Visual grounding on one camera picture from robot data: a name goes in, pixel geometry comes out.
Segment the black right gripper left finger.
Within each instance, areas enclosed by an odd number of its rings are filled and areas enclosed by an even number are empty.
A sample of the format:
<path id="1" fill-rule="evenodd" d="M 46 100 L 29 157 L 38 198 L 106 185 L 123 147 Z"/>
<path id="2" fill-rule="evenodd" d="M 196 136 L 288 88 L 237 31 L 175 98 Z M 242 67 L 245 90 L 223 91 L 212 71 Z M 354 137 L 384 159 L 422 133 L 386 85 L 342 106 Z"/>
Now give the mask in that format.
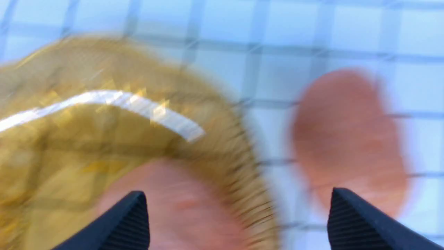
<path id="1" fill-rule="evenodd" d="M 147 250 L 149 245 L 146 196 L 131 191 L 54 250 Z"/>

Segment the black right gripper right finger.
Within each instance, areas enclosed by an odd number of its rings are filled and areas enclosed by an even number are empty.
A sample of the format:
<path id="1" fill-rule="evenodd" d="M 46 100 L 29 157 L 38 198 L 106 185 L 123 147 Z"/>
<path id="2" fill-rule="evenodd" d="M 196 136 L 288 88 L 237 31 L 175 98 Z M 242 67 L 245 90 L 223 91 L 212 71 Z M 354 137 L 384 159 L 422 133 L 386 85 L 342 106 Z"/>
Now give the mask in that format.
<path id="1" fill-rule="evenodd" d="M 346 188 L 332 190 L 327 221 L 333 250 L 442 250 Z"/>

